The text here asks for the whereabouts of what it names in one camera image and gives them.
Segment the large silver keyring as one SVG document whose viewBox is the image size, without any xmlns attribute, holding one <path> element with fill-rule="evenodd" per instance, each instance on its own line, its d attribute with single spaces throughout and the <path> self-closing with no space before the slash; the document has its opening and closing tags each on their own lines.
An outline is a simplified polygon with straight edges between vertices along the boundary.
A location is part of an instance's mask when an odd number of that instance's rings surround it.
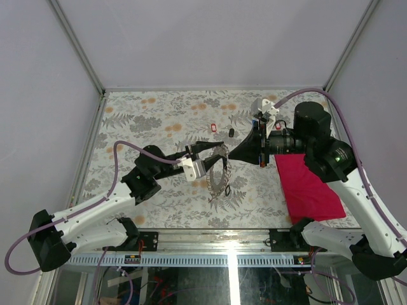
<svg viewBox="0 0 407 305">
<path fill-rule="evenodd" d="M 228 160 L 229 149 L 225 144 L 213 148 L 209 156 L 220 154 L 224 157 L 219 160 L 207 173 L 207 189 L 210 194 L 209 203 L 225 195 L 224 190 L 229 185 L 231 177 L 230 164 Z"/>
</svg>

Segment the black car key fob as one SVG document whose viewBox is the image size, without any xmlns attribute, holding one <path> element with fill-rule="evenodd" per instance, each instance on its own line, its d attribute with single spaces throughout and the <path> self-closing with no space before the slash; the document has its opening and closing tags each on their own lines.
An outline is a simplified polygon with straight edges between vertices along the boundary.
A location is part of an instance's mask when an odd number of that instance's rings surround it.
<svg viewBox="0 0 407 305">
<path fill-rule="evenodd" d="M 228 132 L 228 137 L 233 138 L 234 136 L 236 136 L 236 132 L 233 128 L 230 128 Z"/>
</svg>

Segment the black key tag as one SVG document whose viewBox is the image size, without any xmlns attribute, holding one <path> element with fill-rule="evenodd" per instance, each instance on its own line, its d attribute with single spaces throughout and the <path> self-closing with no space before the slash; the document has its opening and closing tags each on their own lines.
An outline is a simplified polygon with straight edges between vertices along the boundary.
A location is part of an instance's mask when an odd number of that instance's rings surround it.
<svg viewBox="0 0 407 305">
<path fill-rule="evenodd" d="M 227 185 L 227 186 L 225 187 L 224 193 L 225 193 L 225 196 L 229 196 L 229 195 L 230 195 L 230 193 L 231 193 L 231 188 L 230 188 L 229 185 Z"/>
</svg>

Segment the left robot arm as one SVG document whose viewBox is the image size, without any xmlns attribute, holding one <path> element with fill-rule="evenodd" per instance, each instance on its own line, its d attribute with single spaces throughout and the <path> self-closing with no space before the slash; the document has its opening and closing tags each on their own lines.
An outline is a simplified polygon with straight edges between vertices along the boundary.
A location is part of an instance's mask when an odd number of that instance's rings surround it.
<svg viewBox="0 0 407 305">
<path fill-rule="evenodd" d="M 200 159 L 199 153 L 220 146 L 222 142 L 198 141 L 168 156 L 154 145 L 138 148 L 134 168 L 122 178 L 115 173 L 107 192 L 53 215 L 46 210 L 36 213 L 27 240 L 40 270 L 53 271 L 73 255 L 98 248 L 130 251 L 139 247 L 138 228 L 120 213 L 153 197 L 161 189 L 159 179 L 179 174 L 188 181 L 203 177 L 223 156 Z"/>
</svg>

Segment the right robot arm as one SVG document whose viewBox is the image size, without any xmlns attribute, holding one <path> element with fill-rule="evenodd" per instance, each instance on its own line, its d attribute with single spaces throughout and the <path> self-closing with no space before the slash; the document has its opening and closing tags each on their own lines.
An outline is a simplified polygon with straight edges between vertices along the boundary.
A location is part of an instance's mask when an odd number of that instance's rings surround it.
<svg viewBox="0 0 407 305">
<path fill-rule="evenodd" d="M 406 229 L 398 223 L 357 166 L 353 149 L 331 136 L 331 115 L 317 102 L 294 109 L 292 128 L 274 130 L 279 110 L 265 98 L 251 106 L 256 122 L 228 157 L 264 168 L 271 155 L 304 154 L 305 166 L 328 185 L 359 223 L 350 234 L 305 217 L 290 228 L 296 250 L 321 247 L 349 260 L 366 277 L 382 280 L 406 269 Z"/>
</svg>

